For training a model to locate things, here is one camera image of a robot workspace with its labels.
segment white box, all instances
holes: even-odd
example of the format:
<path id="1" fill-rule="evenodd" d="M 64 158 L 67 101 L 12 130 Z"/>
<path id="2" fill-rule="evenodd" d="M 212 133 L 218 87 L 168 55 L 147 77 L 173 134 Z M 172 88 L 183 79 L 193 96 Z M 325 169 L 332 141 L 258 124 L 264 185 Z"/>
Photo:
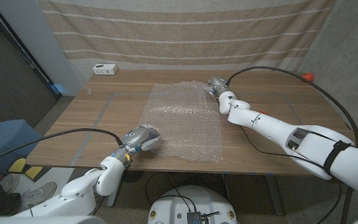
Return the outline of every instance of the white box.
<path id="1" fill-rule="evenodd" d="M 93 72 L 96 75 L 114 75 L 117 70 L 116 64 L 96 64 L 93 67 Z"/>

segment wooden table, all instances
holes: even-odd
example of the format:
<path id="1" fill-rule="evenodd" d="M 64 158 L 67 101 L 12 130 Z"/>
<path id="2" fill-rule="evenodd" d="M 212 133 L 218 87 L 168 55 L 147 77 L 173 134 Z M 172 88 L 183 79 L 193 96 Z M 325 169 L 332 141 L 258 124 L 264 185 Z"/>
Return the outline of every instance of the wooden table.
<path id="1" fill-rule="evenodd" d="M 99 128 L 118 136 L 139 125 L 144 106 L 155 83 L 193 80 L 206 83 L 210 76 L 229 78 L 234 72 L 120 70 L 113 76 L 94 75 L 47 134 L 73 128 Z M 353 138 L 328 102 L 307 83 L 279 72 L 245 72 L 233 78 L 231 90 L 253 110 L 291 124 L 317 124 Z M 131 170 L 216 172 L 231 174 L 310 175 L 291 159 L 256 151 L 241 128 L 220 116 L 223 160 L 188 162 L 141 152 L 133 157 Z M 269 140 L 246 129 L 251 141 L 266 152 L 284 153 Z M 40 142 L 27 158 L 32 166 L 99 167 L 117 148 L 111 136 L 101 133 L 72 133 Z"/>

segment bubble wrap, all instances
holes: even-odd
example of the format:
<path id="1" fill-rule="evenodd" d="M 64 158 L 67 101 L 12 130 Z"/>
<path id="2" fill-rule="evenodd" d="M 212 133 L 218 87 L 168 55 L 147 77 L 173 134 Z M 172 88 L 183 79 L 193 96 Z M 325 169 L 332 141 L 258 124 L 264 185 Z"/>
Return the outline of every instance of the bubble wrap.
<path id="1" fill-rule="evenodd" d="M 189 161 L 223 158 L 219 106 L 201 82 L 154 85 L 140 125 L 161 134 L 155 152 Z"/>

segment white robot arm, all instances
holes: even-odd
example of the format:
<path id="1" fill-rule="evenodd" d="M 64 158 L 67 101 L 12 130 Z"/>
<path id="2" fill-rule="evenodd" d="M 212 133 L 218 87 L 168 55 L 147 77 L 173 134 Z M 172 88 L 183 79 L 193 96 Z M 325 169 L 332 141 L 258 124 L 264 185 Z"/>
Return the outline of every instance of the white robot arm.
<path id="1" fill-rule="evenodd" d="M 124 136 L 122 145 L 100 163 L 102 170 L 89 170 L 84 176 L 67 183 L 59 195 L 15 217 L 89 215 L 96 206 L 94 190 L 101 196 L 110 195 L 108 204 L 112 205 L 121 175 L 130 165 L 133 154 L 152 149 L 159 139 L 160 134 L 154 128 L 136 127 Z"/>
<path id="2" fill-rule="evenodd" d="M 266 114 L 252 111 L 250 104 L 237 100 L 219 77 L 208 80 L 206 90 L 219 97 L 219 110 L 229 114 L 228 121 L 253 129 L 278 144 L 299 166 L 330 180 L 333 177 L 358 191 L 358 148 L 353 142 L 331 129 L 317 125 L 292 125 Z"/>

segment black strap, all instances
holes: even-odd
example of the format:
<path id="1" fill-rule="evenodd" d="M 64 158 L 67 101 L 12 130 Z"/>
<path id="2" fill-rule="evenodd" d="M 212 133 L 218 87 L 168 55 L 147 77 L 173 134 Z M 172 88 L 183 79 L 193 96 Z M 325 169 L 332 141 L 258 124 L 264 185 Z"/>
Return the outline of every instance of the black strap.
<path id="1" fill-rule="evenodd" d="M 349 146 L 351 146 L 352 144 L 346 144 L 344 142 L 342 142 L 341 140 L 339 140 L 337 143 L 334 144 L 334 149 L 329 153 L 326 161 L 324 162 L 324 171 L 330 175 L 331 177 L 333 177 L 332 173 L 331 173 L 331 166 L 335 160 L 335 158 L 337 157 L 337 155 L 347 149 Z"/>

